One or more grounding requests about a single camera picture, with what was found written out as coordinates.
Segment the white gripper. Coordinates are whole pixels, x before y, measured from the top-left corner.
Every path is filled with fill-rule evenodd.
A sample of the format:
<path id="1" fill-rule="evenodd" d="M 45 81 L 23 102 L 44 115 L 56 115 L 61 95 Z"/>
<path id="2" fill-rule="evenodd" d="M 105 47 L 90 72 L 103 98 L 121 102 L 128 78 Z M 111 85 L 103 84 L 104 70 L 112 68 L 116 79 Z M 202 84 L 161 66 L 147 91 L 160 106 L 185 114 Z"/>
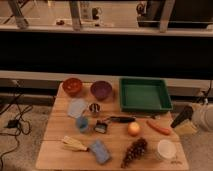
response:
<path id="1" fill-rule="evenodd" d="M 185 106 L 171 127 L 178 135 L 195 134 L 197 130 L 213 132 L 213 104 L 192 103 Z"/>

